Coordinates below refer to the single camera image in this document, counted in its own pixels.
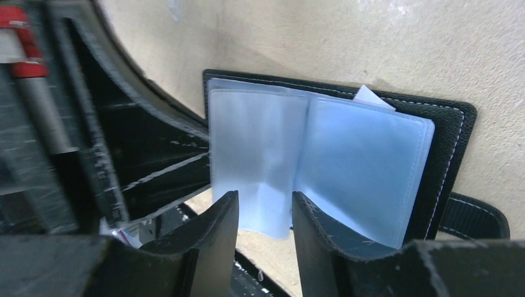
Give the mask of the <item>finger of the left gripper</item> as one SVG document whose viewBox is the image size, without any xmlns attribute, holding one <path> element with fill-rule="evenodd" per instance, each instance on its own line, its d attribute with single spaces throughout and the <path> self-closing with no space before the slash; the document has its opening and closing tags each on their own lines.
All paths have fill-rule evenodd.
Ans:
<svg viewBox="0 0 525 297">
<path fill-rule="evenodd" d="M 46 1 L 45 14 L 107 222 L 121 226 L 158 215 L 205 189 L 204 120 L 144 76 L 100 3 Z"/>
</svg>

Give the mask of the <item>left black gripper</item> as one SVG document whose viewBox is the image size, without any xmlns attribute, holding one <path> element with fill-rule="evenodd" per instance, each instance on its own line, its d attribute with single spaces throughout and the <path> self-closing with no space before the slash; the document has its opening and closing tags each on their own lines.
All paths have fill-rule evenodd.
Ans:
<svg viewBox="0 0 525 297">
<path fill-rule="evenodd" d="M 1 2 L 1 234 L 96 234 L 103 134 L 74 45 L 95 1 Z"/>
</svg>

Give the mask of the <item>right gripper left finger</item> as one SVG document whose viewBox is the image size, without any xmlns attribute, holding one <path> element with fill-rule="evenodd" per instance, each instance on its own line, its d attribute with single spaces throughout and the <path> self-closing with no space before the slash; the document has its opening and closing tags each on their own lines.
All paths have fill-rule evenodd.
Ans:
<svg viewBox="0 0 525 297">
<path fill-rule="evenodd" d="M 228 296 L 238 193 L 140 249 L 110 236 L 1 236 L 2 296 Z"/>
</svg>

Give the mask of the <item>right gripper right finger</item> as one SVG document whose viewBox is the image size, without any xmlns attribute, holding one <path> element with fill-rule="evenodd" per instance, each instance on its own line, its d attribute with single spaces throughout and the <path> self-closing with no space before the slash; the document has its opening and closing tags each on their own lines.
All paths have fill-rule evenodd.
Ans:
<svg viewBox="0 0 525 297">
<path fill-rule="evenodd" d="M 453 193 L 440 223 L 452 240 L 373 241 L 293 193 L 293 232 L 304 296 L 523 296 L 524 241 L 506 217 Z"/>
</svg>

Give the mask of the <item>black leather card holder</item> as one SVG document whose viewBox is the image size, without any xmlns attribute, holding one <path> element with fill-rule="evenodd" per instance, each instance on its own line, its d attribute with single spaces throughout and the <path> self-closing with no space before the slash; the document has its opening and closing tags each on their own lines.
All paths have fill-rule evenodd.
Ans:
<svg viewBox="0 0 525 297">
<path fill-rule="evenodd" d="M 439 231 L 510 236 L 498 209 L 452 191 L 470 103 L 213 69 L 203 87 L 213 199 L 238 192 L 242 230 L 288 237 L 299 192 L 329 223 L 390 249 Z"/>
</svg>

